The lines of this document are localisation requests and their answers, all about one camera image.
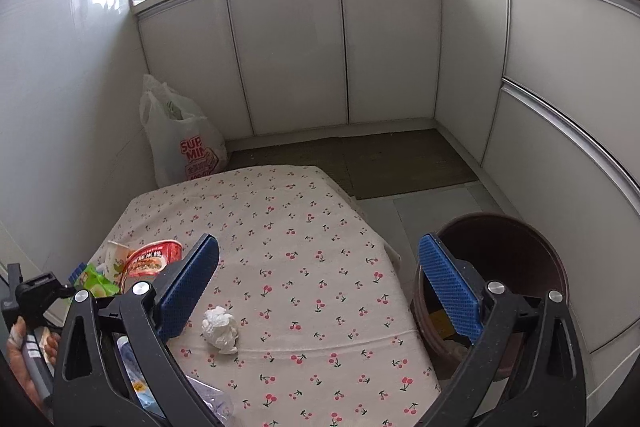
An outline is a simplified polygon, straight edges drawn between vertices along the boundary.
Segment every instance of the crumpled tissue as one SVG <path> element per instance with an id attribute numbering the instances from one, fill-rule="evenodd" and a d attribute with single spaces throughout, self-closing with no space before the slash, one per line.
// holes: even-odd
<path id="1" fill-rule="evenodd" d="M 212 310 L 204 312 L 202 336 L 209 344 L 217 347 L 223 355 L 232 355 L 238 352 L 236 347 L 238 322 L 222 306 L 216 306 Z"/>

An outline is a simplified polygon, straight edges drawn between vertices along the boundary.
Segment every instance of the blue gripper pad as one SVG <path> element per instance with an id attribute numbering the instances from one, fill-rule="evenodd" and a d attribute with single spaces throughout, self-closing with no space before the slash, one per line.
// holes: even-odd
<path id="1" fill-rule="evenodd" d="M 213 277 L 219 259 L 216 238 L 204 234 L 181 261 L 171 263 L 156 277 L 154 287 L 158 293 L 154 320 L 158 337 L 163 342 L 182 333 L 204 288 Z M 178 275 L 175 275 L 176 270 L 180 270 Z"/>
<path id="2" fill-rule="evenodd" d="M 465 335 L 475 344 L 482 333 L 478 299 L 431 234 L 420 240 L 418 257 L 422 271 L 440 299 L 451 324 L 460 335 Z"/>

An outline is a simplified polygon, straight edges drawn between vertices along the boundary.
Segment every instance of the green package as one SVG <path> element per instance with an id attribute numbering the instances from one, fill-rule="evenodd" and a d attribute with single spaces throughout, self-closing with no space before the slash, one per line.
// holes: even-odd
<path id="1" fill-rule="evenodd" d="M 120 293 L 120 289 L 104 275 L 95 270 L 93 264 L 88 264 L 76 281 L 76 287 L 89 290 L 95 298 L 111 297 Z"/>

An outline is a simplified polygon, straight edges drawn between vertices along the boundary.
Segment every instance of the white cabinet door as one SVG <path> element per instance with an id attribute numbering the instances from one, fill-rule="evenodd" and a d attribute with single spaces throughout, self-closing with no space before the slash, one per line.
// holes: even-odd
<path id="1" fill-rule="evenodd" d="M 433 118 L 440 0 L 343 0 L 351 123 Z"/>
<path id="2" fill-rule="evenodd" d="M 256 134 L 347 123 L 340 0 L 229 0 Z"/>
<path id="3" fill-rule="evenodd" d="M 603 0 L 511 0 L 507 76 L 580 124 L 636 180 L 639 72 L 638 15 Z"/>
<path id="4" fill-rule="evenodd" d="M 640 325 L 635 325 L 591 355 L 594 390 L 587 390 L 588 420 L 609 402 L 640 353 Z"/>
<path id="5" fill-rule="evenodd" d="M 153 76 L 192 98 L 225 139 L 253 134 L 226 0 L 191 0 L 143 16 L 140 34 Z"/>
<path id="6" fill-rule="evenodd" d="M 483 166 L 558 251 L 591 352 L 640 316 L 640 219 L 597 151 L 540 108 L 502 88 Z"/>
<path id="7" fill-rule="evenodd" d="M 436 120 L 480 163 L 502 83 L 507 0 L 442 0 Z"/>

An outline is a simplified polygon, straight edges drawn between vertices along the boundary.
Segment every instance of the red food package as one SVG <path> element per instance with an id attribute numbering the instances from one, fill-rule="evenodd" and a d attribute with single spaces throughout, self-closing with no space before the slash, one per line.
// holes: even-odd
<path id="1" fill-rule="evenodd" d="M 152 281 L 165 266 L 180 259 L 182 245 L 173 239 L 156 241 L 139 248 L 127 259 L 120 279 L 120 291 L 125 293 L 139 281 Z"/>

